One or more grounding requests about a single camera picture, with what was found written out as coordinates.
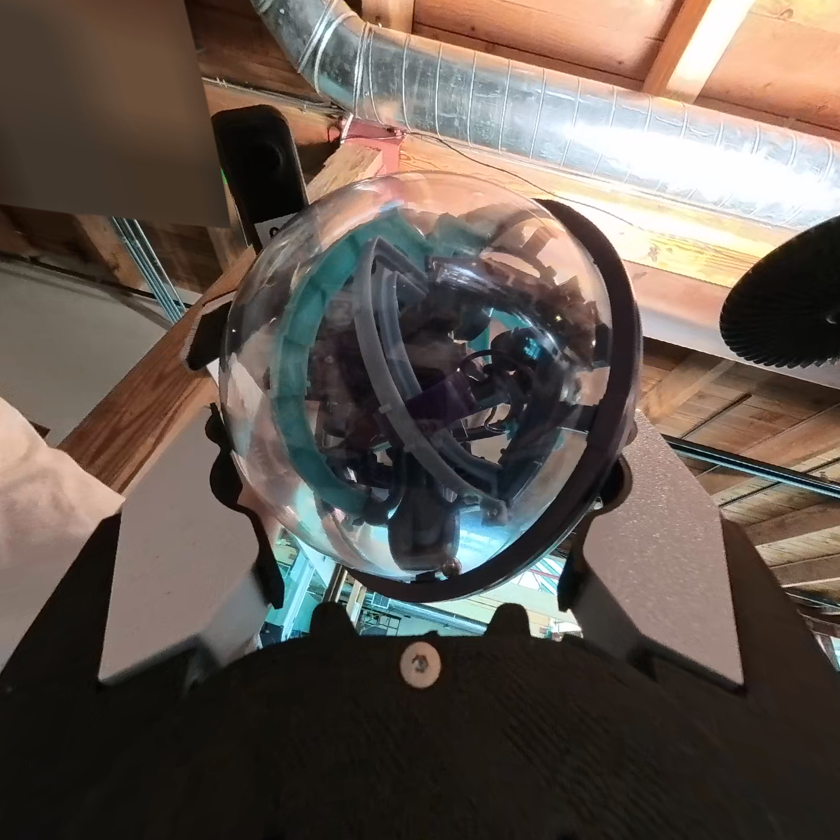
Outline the pale blue conduit pipes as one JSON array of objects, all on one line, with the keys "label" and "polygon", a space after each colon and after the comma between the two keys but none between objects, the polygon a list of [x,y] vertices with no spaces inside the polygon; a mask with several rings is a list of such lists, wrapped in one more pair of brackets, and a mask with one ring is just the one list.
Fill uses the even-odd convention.
[{"label": "pale blue conduit pipes", "polygon": [[139,268],[146,285],[161,306],[164,315],[170,323],[181,320],[186,314],[188,306],[184,303],[166,273],[140,222],[125,217],[110,217],[109,221],[122,244],[129,251],[133,262]]}]

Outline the black pleated disc lamp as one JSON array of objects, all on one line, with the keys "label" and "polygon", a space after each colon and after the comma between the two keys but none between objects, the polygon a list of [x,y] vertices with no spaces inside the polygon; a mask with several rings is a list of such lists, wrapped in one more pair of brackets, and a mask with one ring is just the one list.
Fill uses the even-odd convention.
[{"label": "black pleated disc lamp", "polygon": [[741,360],[794,369],[839,359],[839,217],[794,236],[730,289],[719,330]]}]

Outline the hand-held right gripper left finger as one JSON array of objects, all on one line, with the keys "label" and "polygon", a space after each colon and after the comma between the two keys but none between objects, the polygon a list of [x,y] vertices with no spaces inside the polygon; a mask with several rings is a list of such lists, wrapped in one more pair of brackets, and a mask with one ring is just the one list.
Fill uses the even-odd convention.
[{"label": "hand-held right gripper left finger", "polygon": [[225,667],[259,648],[269,604],[254,571],[255,530],[211,489],[219,447],[204,406],[122,506],[99,678],[118,683],[198,648]]}]

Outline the clear maze ball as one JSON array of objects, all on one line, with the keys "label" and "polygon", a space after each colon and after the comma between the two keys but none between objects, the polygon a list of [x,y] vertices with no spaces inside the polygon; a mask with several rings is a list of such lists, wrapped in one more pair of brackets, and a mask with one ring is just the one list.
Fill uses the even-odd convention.
[{"label": "clear maze ball", "polygon": [[472,177],[378,176],[313,203],[225,326],[244,486],[399,601],[525,571],[590,512],[634,423],[642,330],[614,246],[569,206]]}]

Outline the silver metal air duct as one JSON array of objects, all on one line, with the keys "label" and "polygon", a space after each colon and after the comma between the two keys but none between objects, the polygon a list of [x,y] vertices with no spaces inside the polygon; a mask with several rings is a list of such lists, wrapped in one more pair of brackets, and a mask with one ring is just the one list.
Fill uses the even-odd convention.
[{"label": "silver metal air duct", "polygon": [[378,28],[345,2],[251,4],[363,121],[778,228],[838,216],[835,140]]}]

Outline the person's left forearm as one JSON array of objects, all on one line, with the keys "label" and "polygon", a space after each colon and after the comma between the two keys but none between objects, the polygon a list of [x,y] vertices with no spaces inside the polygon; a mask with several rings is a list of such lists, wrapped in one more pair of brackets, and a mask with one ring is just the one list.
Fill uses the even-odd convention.
[{"label": "person's left forearm", "polygon": [[1,401],[1,666],[100,522],[124,501]]}]

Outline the red metal bracket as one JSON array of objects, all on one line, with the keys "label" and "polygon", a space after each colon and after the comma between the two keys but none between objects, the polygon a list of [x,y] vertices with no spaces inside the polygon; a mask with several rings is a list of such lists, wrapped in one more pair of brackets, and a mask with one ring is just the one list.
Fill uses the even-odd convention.
[{"label": "red metal bracket", "polygon": [[401,148],[405,134],[400,129],[363,121],[350,114],[341,121],[341,146],[358,145],[381,153],[378,175],[393,175],[400,171]]}]

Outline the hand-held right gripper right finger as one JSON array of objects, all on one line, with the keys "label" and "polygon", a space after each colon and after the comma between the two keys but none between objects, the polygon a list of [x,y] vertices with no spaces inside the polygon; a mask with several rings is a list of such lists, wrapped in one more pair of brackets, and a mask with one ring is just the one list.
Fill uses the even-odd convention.
[{"label": "hand-held right gripper right finger", "polygon": [[582,639],[630,663],[658,655],[725,687],[743,683],[717,506],[636,411],[620,500],[586,523],[569,611]]}]

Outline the black ceiling rail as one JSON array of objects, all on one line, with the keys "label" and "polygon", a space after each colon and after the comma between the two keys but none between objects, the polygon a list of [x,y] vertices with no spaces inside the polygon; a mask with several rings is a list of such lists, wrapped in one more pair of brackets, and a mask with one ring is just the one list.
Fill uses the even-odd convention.
[{"label": "black ceiling rail", "polygon": [[821,497],[839,499],[839,485],[836,482],[819,479],[807,472],[771,465],[718,448],[696,444],[684,438],[670,435],[663,435],[662,437],[666,444],[679,456],[699,460],[708,465],[726,468],[741,475],[768,480],[793,489],[810,491]]}]

